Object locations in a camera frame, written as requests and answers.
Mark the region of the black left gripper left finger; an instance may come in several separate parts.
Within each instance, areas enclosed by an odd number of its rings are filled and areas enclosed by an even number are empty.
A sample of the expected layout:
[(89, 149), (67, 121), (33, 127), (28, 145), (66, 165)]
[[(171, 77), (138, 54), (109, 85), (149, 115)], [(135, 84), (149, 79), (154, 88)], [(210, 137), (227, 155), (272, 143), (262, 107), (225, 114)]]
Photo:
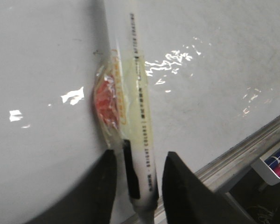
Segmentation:
[(109, 224), (117, 187), (117, 160), (106, 150), (83, 180), (28, 224)]

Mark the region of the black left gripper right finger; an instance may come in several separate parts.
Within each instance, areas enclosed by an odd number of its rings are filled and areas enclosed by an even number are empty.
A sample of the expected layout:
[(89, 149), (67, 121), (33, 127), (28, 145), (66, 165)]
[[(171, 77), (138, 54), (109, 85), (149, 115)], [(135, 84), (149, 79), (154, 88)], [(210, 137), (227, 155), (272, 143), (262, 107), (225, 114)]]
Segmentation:
[(173, 151), (165, 160), (162, 198), (169, 224), (254, 223), (210, 191)]

